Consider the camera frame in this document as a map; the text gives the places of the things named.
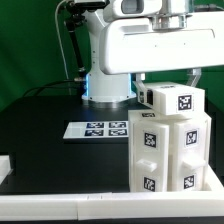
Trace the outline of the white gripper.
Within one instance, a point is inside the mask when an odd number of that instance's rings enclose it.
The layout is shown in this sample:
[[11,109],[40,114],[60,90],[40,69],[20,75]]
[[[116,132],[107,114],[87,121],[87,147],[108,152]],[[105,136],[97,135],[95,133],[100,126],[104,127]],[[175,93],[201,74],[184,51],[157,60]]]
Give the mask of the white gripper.
[[100,69],[136,73],[137,99],[145,106],[141,72],[192,68],[187,85],[196,87],[200,67],[224,65],[224,11],[192,12],[183,0],[111,0],[103,19]]

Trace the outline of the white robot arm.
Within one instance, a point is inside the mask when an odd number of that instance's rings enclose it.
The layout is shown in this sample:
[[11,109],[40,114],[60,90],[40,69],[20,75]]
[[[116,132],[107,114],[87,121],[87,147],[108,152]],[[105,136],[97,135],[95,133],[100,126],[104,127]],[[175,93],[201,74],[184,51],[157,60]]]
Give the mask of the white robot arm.
[[224,65],[224,10],[193,0],[110,0],[86,12],[91,43],[85,103],[115,108],[136,97],[131,76]]

